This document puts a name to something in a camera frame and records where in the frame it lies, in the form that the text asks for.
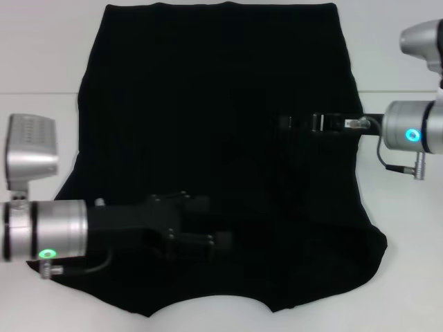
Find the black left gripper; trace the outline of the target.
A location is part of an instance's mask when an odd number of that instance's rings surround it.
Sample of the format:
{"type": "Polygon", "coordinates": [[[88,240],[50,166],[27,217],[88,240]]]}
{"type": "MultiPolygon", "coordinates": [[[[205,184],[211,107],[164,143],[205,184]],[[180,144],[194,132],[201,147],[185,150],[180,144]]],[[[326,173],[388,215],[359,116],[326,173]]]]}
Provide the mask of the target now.
{"type": "Polygon", "coordinates": [[[187,191],[151,196],[132,205],[102,205],[87,208],[87,253],[153,252],[175,259],[214,259],[233,247],[231,232],[179,233],[182,215],[207,214],[208,196],[187,191]]]}

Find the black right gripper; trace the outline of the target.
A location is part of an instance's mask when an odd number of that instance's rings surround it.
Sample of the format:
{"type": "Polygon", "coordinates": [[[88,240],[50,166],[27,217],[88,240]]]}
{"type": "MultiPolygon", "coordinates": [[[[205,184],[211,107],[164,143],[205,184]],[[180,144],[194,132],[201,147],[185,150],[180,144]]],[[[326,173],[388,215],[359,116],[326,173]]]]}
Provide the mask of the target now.
{"type": "Polygon", "coordinates": [[[349,136],[378,136],[380,130],[372,124],[368,118],[373,118],[379,125],[382,124],[383,114],[362,114],[362,113],[313,113],[308,115],[280,115],[278,117],[279,130],[281,131],[301,131],[308,133],[337,133],[349,136]],[[366,118],[367,122],[363,126],[351,128],[351,122],[357,122],[361,118],[366,118]]]}

